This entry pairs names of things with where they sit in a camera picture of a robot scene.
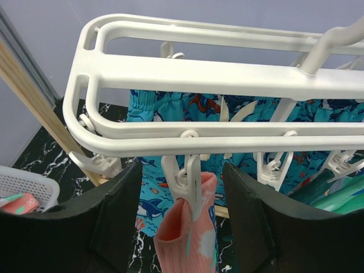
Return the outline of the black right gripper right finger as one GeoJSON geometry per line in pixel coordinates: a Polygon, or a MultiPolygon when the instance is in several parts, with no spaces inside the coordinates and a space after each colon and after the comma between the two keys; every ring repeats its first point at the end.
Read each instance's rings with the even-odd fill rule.
{"type": "Polygon", "coordinates": [[[362,210],[311,207],[229,163],[222,174],[240,272],[363,271],[362,210]]]}

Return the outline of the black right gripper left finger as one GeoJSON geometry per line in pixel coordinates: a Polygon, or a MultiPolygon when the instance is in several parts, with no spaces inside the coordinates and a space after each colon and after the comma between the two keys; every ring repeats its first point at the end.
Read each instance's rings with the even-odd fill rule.
{"type": "Polygon", "coordinates": [[[2,272],[126,272],[142,165],[45,213],[1,213],[2,272]]]}

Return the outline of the pink sock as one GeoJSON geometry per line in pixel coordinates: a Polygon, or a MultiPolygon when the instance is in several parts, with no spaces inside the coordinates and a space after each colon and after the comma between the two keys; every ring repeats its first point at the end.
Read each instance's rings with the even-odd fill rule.
{"type": "Polygon", "coordinates": [[[218,272],[216,186],[215,174],[201,174],[202,212],[196,221],[191,220],[190,206],[182,198],[165,214],[154,236],[162,272],[218,272]]]}
{"type": "Polygon", "coordinates": [[[26,214],[33,212],[39,206],[39,201],[30,193],[18,193],[1,198],[1,211],[10,214],[26,214]]]}

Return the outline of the dark teal sock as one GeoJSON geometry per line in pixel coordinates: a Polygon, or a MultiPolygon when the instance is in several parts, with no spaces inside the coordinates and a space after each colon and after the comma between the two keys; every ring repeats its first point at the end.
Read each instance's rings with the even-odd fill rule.
{"type": "Polygon", "coordinates": [[[332,151],[318,173],[305,185],[296,188],[289,198],[311,204],[331,188],[342,177],[360,171],[363,168],[363,154],[355,151],[332,151]]]}

